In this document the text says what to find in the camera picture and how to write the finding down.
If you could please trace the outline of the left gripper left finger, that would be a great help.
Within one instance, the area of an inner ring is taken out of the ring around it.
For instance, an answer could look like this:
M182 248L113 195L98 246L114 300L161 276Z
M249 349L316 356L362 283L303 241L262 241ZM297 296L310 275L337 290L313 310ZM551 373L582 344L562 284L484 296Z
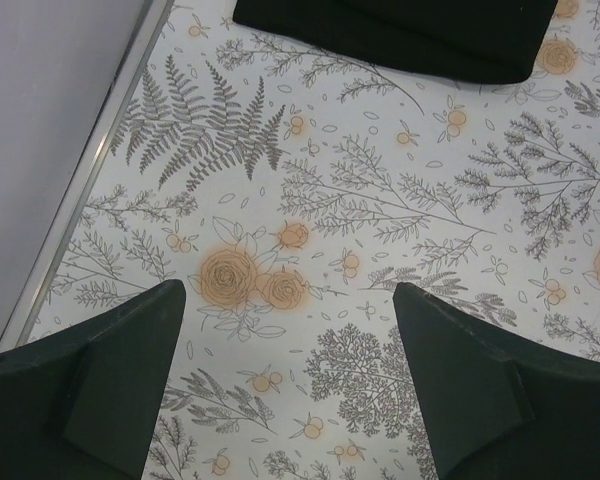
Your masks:
M165 281L0 353L0 479L139 479L181 330Z

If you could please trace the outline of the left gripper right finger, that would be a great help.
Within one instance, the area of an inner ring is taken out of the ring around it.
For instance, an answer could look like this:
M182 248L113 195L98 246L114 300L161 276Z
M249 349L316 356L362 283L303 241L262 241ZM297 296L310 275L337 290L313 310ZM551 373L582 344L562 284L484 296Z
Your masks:
M600 362L412 283L393 303L439 478L600 479Z

